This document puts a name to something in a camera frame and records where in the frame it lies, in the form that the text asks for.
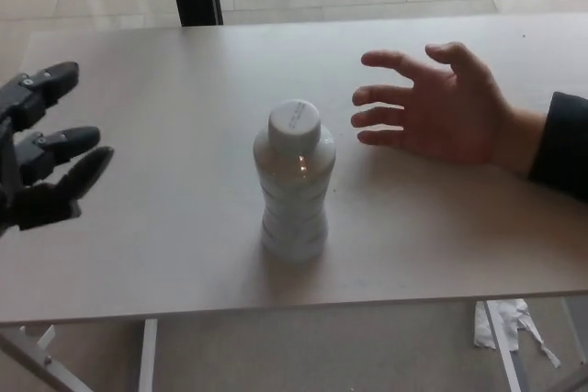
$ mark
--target person's right hand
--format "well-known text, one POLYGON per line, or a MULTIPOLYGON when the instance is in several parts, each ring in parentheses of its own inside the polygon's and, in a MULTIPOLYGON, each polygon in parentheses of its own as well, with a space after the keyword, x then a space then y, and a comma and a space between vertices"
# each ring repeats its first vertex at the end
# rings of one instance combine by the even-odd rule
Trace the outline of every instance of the person's right hand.
POLYGON ((496 163, 524 174, 530 168, 536 145, 527 146, 528 134, 519 130, 526 114, 512 109, 494 81, 490 69, 461 43, 428 45, 427 55, 451 70, 429 66, 408 55, 387 50, 362 57, 366 66, 389 68, 413 81, 413 87, 371 85, 353 96, 356 106, 376 106, 353 115, 356 128, 384 124, 402 130, 363 130, 357 137, 366 144, 389 146, 455 163, 496 163), (525 151, 511 151, 521 138, 525 151), (512 156, 517 158, 511 164, 512 156))

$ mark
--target wrist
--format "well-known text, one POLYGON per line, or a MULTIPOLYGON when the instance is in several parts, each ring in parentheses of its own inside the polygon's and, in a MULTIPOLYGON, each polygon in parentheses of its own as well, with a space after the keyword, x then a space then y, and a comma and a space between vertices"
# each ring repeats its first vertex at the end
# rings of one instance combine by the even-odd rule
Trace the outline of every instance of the wrist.
POLYGON ((497 130, 491 163, 527 176, 539 150, 545 121, 545 115, 507 107, 497 130))

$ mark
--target finger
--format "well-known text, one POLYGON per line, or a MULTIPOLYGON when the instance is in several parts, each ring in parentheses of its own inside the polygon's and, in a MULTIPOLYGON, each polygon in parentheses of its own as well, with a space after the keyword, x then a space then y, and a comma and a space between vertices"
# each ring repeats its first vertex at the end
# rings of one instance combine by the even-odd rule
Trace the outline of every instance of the finger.
POLYGON ((363 86, 354 92, 353 104, 363 106, 371 103, 388 103, 389 105, 405 106, 412 93, 413 89, 411 87, 388 86, 385 84, 363 86))
POLYGON ((404 121, 404 110, 393 107, 373 107, 364 112, 358 112, 351 117, 351 125, 354 128, 386 124, 388 126, 401 126, 404 121))
POLYGON ((411 80, 431 69, 426 64, 396 50, 371 50, 361 57, 361 62, 366 66, 393 69, 411 80))
POLYGON ((370 146, 403 149, 404 136, 404 130, 363 130, 357 134, 357 139, 370 146))
POLYGON ((424 51, 436 62, 451 65, 454 73, 477 75, 489 73, 484 62, 460 41, 452 41, 445 45, 426 45, 424 51))

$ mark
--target human hand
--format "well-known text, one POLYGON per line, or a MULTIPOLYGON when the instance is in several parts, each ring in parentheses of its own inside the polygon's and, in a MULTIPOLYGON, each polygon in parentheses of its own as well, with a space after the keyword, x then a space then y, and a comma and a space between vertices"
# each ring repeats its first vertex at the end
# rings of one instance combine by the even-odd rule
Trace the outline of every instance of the human hand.
POLYGON ((426 54, 451 70, 429 66, 397 51, 376 50, 362 57, 366 66, 393 69, 413 87, 372 85, 357 89, 353 103, 376 106, 356 113, 356 128, 377 124, 403 130, 364 130, 366 144, 390 146, 447 162, 492 162, 511 114, 490 69, 461 43, 427 45, 426 54))

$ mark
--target black jacket sleeve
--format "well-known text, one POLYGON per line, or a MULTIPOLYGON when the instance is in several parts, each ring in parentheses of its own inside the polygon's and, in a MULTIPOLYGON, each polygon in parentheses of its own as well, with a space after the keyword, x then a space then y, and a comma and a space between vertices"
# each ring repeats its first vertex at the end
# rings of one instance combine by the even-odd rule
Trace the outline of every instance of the black jacket sleeve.
POLYGON ((528 178, 588 202, 588 100, 553 94, 528 178))

